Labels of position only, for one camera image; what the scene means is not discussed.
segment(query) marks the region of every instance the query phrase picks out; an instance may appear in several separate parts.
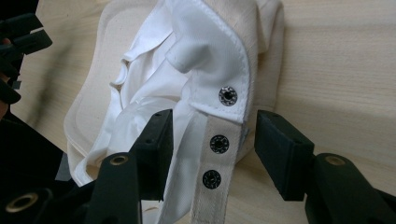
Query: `white strap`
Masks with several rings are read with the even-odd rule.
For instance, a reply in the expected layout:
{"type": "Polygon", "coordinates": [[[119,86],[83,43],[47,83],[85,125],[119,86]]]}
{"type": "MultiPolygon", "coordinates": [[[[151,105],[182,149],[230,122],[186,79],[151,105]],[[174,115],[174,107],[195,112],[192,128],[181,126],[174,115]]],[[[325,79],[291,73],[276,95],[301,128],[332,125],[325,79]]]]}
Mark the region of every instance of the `white strap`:
{"type": "Polygon", "coordinates": [[[208,117],[191,207],[191,223],[224,223],[241,130],[240,124],[208,117]]]}

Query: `snap button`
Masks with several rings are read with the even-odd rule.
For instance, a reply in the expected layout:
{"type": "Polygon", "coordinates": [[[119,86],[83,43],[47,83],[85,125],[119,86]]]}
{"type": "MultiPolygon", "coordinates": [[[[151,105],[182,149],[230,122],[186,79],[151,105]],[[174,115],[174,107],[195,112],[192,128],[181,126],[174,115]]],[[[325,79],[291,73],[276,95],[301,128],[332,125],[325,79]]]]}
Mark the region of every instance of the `snap button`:
{"type": "Polygon", "coordinates": [[[231,106],[236,103],[236,100],[238,99],[238,94],[232,87],[223,87],[219,92],[219,99],[222,104],[231,106]]]}
{"type": "Polygon", "coordinates": [[[210,139],[210,148],[218,154],[226,152],[229,145],[228,138],[223,135],[216,135],[210,139]]]}
{"type": "Polygon", "coordinates": [[[208,189],[216,189],[221,183],[221,175],[215,170],[209,170],[204,173],[203,182],[208,189]]]}

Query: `wooden table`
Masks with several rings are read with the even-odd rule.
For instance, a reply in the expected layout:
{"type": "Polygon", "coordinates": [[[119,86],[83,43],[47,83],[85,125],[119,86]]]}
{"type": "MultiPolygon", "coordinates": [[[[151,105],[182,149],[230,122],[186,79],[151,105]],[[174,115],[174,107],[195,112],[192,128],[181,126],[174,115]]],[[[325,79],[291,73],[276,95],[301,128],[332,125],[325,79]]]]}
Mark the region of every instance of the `wooden table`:
{"type": "MultiPolygon", "coordinates": [[[[66,149],[64,117],[89,72],[108,0],[40,0],[54,44],[25,57],[12,112],[66,149]]],[[[352,160],[396,195],[396,2],[284,0],[285,51],[276,112],[315,144],[352,160]]],[[[234,170],[226,223],[306,223],[254,152],[234,170]]],[[[180,220],[188,223],[188,217],[180,220]]]]}

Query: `black object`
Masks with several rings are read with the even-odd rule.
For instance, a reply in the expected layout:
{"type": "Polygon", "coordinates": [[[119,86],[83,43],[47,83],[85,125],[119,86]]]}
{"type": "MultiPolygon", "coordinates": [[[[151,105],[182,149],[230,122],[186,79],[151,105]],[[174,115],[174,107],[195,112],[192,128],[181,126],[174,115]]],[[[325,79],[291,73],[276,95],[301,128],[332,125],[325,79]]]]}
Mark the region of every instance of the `black object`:
{"type": "Polygon", "coordinates": [[[129,152],[102,161],[97,179],[61,197],[26,189],[0,203],[0,223],[141,223],[140,200],[162,200],[173,153],[172,110],[153,115],[129,152]]]}
{"type": "MultiPolygon", "coordinates": [[[[21,60],[23,54],[31,54],[45,49],[52,44],[50,37],[42,28],[40,20],[34,13],[22,14],[0,21],[0,41],[8,39],[10,44],[0,45],[0,71],[7,77],[16,78],[20,73],[13,63],[21,60]]],[[[15,104],[21,96],[7,83],[0,82],[0,100],[15,104]]]]}
{"type": "Polygon", "coordinates": [[[278,114],[258,112],[255,148],[285,201],[307,194],[309,223],[396,223],[393,196],[374,189],[350,160],[315,156],[314,144],[278,114]]]}

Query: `white garment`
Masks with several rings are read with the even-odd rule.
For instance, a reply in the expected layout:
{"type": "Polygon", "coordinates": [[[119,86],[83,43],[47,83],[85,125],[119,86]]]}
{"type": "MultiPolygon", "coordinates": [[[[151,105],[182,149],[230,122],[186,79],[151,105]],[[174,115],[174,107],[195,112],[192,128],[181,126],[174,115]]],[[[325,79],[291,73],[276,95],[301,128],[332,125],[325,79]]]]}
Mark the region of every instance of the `white garment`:
{"type": "Polygon", "coordinates": [[[93,147],[70,161],[73,178],[80,186],[93,181],[88,167],[97,170],[105,156],[129,151],[152,114],[173,108],[174,157],[164,202],[147,203],[159,209],[144,213],[143,221],[174,223],[194,204],[191,222],[222,223],[234,164],[253,146],[257,108],[274,106],[282,44],[283,9],[276,0],[159,0],[122,57],[93,147]],[[225,87],[237,95],[230,105],[219,98],[225,87]],[[230,152],[213,157],[205,144],[208,133],[218,132],[233,139],[230,152]],[[202,184],[209,167],[223,171],[214,219],[202,207],[211,200],[203,195],[215,192],[202,184]]]}

